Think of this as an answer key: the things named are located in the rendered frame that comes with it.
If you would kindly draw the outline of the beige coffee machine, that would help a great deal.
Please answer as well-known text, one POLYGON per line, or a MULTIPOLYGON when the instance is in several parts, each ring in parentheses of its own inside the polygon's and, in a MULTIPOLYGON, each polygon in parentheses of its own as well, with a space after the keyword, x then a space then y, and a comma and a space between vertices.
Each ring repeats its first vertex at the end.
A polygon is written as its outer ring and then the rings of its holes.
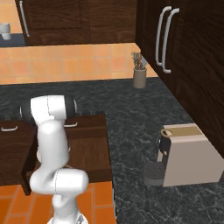
POLYGON ((164 125, 157 161, 143 167, 148 186, 224 182, 224 158, 195 123, 164 125))

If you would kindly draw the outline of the beige utensil pot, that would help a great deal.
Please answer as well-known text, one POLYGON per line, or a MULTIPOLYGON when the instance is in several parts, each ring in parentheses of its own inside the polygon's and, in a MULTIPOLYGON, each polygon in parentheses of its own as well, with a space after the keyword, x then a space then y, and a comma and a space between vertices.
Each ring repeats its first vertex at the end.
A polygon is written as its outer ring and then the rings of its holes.
POLYGON ((134 88, 145 88, 146 86, 146 72, 147 69, 134 69, 133 73, 133 87, 134 88))

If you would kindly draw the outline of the kitchen utensils bundle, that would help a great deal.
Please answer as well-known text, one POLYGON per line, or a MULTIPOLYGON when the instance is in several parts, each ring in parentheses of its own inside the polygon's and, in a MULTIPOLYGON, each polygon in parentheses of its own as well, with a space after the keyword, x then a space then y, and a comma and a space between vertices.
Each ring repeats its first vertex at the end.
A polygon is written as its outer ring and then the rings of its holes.
POLYGON ((132 52, 131 58, 133 59, 136 70, 145 69, 147 65, 147 60, 143 57, 143 55, 140 52, 132 52))

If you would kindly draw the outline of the dark wooden tall cupboard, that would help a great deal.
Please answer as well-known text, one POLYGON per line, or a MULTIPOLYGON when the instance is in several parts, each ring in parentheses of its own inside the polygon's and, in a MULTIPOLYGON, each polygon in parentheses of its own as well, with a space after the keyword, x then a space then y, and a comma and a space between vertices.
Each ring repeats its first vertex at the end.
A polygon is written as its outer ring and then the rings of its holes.
MULTIPOLYGON (((162 62, 164 14, 158 57, 162 62)), ((224 0, 137 0, 136 44, 163 83, 224 158, 224 0), (155 60, 162 9, 171 20, 164 73, 155 60)))

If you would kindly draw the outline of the white rounded appliance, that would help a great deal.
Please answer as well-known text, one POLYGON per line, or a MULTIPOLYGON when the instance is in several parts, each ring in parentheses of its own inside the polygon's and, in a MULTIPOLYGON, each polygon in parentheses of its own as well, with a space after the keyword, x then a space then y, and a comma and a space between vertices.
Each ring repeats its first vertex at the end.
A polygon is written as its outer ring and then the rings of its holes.
POLYGON ((0 23, 0 34, 4 40, 11 39, 11 26, 9 23, 0 23))

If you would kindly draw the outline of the dark wooden open drawer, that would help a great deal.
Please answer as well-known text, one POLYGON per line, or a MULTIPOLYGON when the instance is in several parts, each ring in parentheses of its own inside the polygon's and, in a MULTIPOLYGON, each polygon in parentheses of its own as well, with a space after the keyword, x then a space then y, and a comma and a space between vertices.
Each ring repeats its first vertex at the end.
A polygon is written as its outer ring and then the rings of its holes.
POLYGON ((112 168, 105 115, 80 115, 66 120, 66 124, 74 123, 78 125, 65 128, 71 147, 67 167, 85 171, 90 183, 111 181, 112 168))

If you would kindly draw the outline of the dark wooden drawer front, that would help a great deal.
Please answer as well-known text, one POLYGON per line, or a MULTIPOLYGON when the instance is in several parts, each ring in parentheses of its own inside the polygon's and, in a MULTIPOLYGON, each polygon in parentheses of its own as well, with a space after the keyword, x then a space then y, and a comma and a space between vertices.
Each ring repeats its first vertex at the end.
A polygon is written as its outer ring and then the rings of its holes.
POLYGON ((26 185, 25 161, 30 152, 36 129, 23 121, 0 122, 0 176, 6 185, 26 185), (2 132, 1 127, 16 131, 2 132))

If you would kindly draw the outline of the dark wooden wall cupboard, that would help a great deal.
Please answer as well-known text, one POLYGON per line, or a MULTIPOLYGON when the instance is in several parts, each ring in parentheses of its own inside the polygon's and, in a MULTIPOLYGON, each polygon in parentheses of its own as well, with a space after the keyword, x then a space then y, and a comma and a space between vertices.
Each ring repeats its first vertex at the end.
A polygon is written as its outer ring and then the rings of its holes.
POLYGON ((137 0, 23 0, 31 37, 15 0, 28 46, 131 43, 136 36, 137 0))

